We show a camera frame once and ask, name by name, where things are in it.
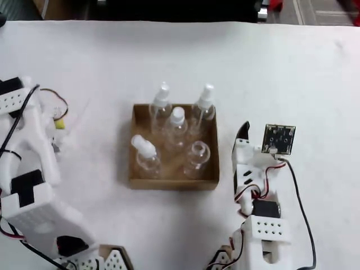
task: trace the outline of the circuit board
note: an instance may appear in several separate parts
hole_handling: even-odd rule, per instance
[[[267,124],[264,132],[262,153],[290,155],[296,127]]]

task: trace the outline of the mounting hole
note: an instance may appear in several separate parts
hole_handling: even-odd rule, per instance
[[[248,180],[246,180],[246,181],[244,182],[244,185],[248,185],[248,184],[250,184],[252,181],[253,181],[252,179],[248,179]]]
[[[248,170],[246,173],[243,174],[243,176],[248,176],[251,173],[252,173],[252,171]]]

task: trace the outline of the cardboard box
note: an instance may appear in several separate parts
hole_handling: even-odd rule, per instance
[[[40,15],[43,12],[46,0],[33,0]],[[49,0],[44,20],[74,20],[79,19],[75,8],[77,1]]]
[[[185,110],[185,117],[189,119],[191,115],[191,105],[174,104],[173,107],[180,106]],[[210,160],[206,166],[201,179],[188,179],[183,173],[185,153],[173,155],[164,149],[164,139],[151,134],[149,104],[135,104],[133,107],[131,135],[142,135],[146,140],[152,142],[156,149],[160,151],[162,172],[161,179],[141,179],[138,174],[136,163],[136,149],[130,145],[129,157],[129,181],[133,189],[146,190],[213,190],[219,182],[219,150],[218,132],[216,124],[216,114],[211,122],[208,132],[195,140],[204,141],[210,147]]]

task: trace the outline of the wire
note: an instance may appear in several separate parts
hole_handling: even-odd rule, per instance
[[[2,227],[1,227],[1,219],[2,219],[2,215],[0,214],[0,232],[3,234],[3,235],[5,235],[5,236],[7,236],[7,237],[9,237],[9,238],[11,238],[11,239],[15,239],[15,240],[24,240],[25,239],[25,237],[24,236],[22,236],[22,235],[16,235],[16,234],[11,234],[11,233],[8,233],[8,232],[6,232]]]
[[[268,171],[270,169],[280,169],[282,167],[285,167],[286,166],[286,163],[282,163],[280,165],[276,165],[276,166],[270,166],[270,167],[267,167],[266,170],[265,170],[265,194],[263,196],[260,196],[259,198],[260,199],[265,199],[268,194],[269,194],[269,179],[268,179]]]
[[[24,103],[22,104],[22,106],[21,106],[21,108],[20,108],[20,111],[19,111],[18,116],[16,117],[16,119],[15,119],[15,121],[14,121],[14,123],[13,123],[13,125],[12,125],[12,127],[11,127],[11,129],[10,129],[10,131],[9,131],[9,133],[7,134],[4,142],[2,143],[2,146],[0,147],[0,158],[2,157],[2,154],[3,154],[3,153],[5,152],[5,150],[6,150],[6,146],[7,146],[7,144],[9,143],[9,140],[10,140],[12,134],[14,133],[16,126],[17,126],[17,124],[19,123],[19,121],[20,121],[20,119],[21,119],[21,117],[22,117],[22,115],[23,115],[23,112],[24,112],[25,107],[27,106],[27,104],[28,104],[28,102],[29,102],[29,99],[31,98],[31,96],[32,96],[32,94],[35,92],[35,90],[39,88],[39,86],[40,86],[39,84],[35,85],[35,87],[33,87],[33,88],[30,90],[30,92],[28,93],[28,95],[26,96],[26,98],[25,98],[25,100],[24,100]]]
[[[305,224],[306,224],[306,227],[308,229],[308,233],[309,233],[309,237],[310,237],[310,242],[311,242],[311,249],[312,249],[312,253],[313,253],[313,265],[312,266],[300,267],[300,268],[298,268],[298,270],[315,269],[316,268],[316,250],[315,250],[314,238],[313,238],[313,234],[311,233],[311,228],[310,228],[310,225],[309,225],[309,222],[308,222],[308,218],[306,217],[306,214],[305,214],[305,211],[304,211],[304,208],[303,208],[303,204],[302,204],[302,201],[301,201],[301,198],[300,198],[299,187],[298,187],[298,183],[296,181],[294,170],[293,170],[290,162],[287,159],[279,158],[278,160],[286,162],[286,164],[289,166],[292,178],[294,180],[295,192],[296,192],[296,196],[297,196],[298,201],[299,201],[300,210],[301,210],[301,213],[303,214]]]
[[[68,105],[68,103],[66,102],[66,100],[59,95],[59,93],[57,93],[55,90],[52,90],[52,89],[49,89],[49,88],[42,88],[42,89],[40,89],[40,91],[48,91],[48,92],[53,93],[55,96],[57,96],[57,97],[58,97],[63,103],[65,103],[65,105],[66,105],[66,110],[65,110],[65,112],[64,112],[60,117],[54,118],[54,121],[58,121],[58,120],[64,118],[64,116],[65,116],[66,114],[68,114],[68,112],[69,112],[69,105]]]
[[[286,165],[286,163],[282,163],[280,165],[276,165],[276,166],[270,166],[270,167],[267,167],[265,169],[265,194],[264,195],[261,195],[261,189],[260,187],[257,185],[257,184],[250,184],[248,185],[247,187],[245,187],[235,198],[235,202],[237,203],[238,200],[240,199],[240,197],[242,196],[242,194],[245,192],[245,190],[247,190],[249,187],[256,187],[258,190],[252,190],[251,191],[251,196],[253,199],[265,199],[267,197],[267,195],[269,194],[269,179],[268,179],[268,171],[270,169],[279,169],[279,168],[282,168]]]
[[[12,151],[12,150],[8,150],[8,149],[4,149],[4,150],[0,150],[2,152],[5,152],[5,153],[11,153],[11,154],[14,154],[15,156],[17,156],[18,159],[20,159],[20,161],[22,160],[22,157],[15,151]]]
[[[78,267],[75,263],[73,263],[72,261],[68,260],[67,263],[71,264],[75,270],[78,270]]]
[[[11,225],[10,223],[8,223],[10,226],[10,229],[13,231],[14,235],[19,235],[19,233],[17,232],[16,228]],[[66,267],[62,266],[60,263],[57,263],[56,261],[54,261],[53,259],[49,258],[48,256],[46,256],[45,254],[41,253],[39,250],[37,250],[36,248],[30,246],[29,244],[27,244],[25,241],[20,241],[20,243],[26,247],[27,249],[29,249],[30,251],[32,251],[33,253],[37,254],[38,256],[40,256],[41,258],[43,258],[44,260],[48,261],[49,263],[51,263],[53,266],[57,267],[60,270],[68,270]]]
[[[241,198],[242,194],[244,194],[245,190],[247,190],[247,189],[250,188],[250,187],[256,187],[256,188],[258,189],[258,194],[261,194],[261,189],[260,189],[260,187],[259,187],[257,184],[250,184],[250,185],[246,186],[246,187],[234,198],[234,200],[235,200],[236,203],[237,203],[238,200]]]
[[[229,262],[229,263],[210,263],[206,268],[208,269],[210,266],[224,266],[222,268],[222,270],[225,270],[226,268],[234,265],[240,259],[243,249],[244,249],[244,232],[241,231],[241,250],[240,250],[240,253],[239,253],[238,257],[235,260],[233,260],[232,262]]]

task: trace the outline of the brown cardboard tray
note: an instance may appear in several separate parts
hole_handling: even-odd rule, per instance
[[[191,113],[190,104],[174,104],[173,107],[180,106],[185,110],[185,117],[189,119]],[[142,135],[146,140],[152,142],[161,155],[161,178],[160,179],[141,179],[138,174],[136,163],[136,149],[130,147],[129,157],[129,181],[133,189],[146,190],[213,190],[219,182],[219,150],[218,132],[216,124],[216,114],[211,122],[209,130],[195,138],[204,141],[210,147],[211,157],[206,166],[201,179],[188,179],[183,173],[183,163],[185,154],[176,156],[167,153],[164,149],[164,140],[151,134],[149,104],[135,104],[133,107],[131,135]]]

